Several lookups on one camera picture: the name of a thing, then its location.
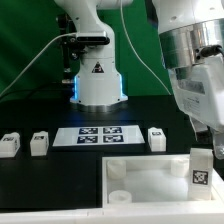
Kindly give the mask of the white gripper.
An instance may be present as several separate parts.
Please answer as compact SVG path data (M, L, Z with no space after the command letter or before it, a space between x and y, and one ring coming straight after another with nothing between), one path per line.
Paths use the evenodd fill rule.
M224 59L208 57L202 64L169 69L174 97L181 111L189 115L198 142L210 142L212 133L217 159L224 160Z

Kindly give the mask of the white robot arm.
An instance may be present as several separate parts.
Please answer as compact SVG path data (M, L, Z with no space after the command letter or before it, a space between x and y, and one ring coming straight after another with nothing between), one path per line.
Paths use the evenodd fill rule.
M107 108L125 101L115 66L115 35L97 12L133 0L54 0L75 25L84 46L70 101ZM179 109L196 132L209 129L217 158L224 159L224 0L145 0L158 32L162 63Z

